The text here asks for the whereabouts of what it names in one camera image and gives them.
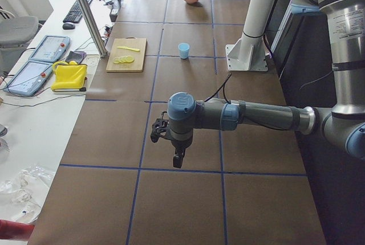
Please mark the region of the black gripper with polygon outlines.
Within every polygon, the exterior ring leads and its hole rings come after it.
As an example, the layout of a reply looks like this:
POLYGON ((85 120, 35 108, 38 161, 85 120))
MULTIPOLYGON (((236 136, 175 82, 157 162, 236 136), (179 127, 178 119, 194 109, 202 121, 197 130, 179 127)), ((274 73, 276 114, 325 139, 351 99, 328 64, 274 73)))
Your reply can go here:
POLYGON ((173 167, 181 168, 185 157, 186 148, 190 147, 193 142, 193 134, 187 134, 182 140, 173 139, 172 145, 175 147, 173 156, 173 167))

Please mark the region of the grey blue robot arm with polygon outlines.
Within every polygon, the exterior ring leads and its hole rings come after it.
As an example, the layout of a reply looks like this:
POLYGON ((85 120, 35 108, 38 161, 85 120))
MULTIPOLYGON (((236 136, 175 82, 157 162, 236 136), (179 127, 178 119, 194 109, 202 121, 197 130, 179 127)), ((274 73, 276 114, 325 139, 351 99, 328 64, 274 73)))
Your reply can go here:
POLYGON ((364 0, 292 0, 291 8, 294 14, 327 17, 336 104, 300 109, 217 98, 197 101, 175 93, 165 123, 166 138, 175 147, 174 167, 182 166, 195 129, 235 130, 239 124, 320 133, 350 156, 364 159, 364 0))

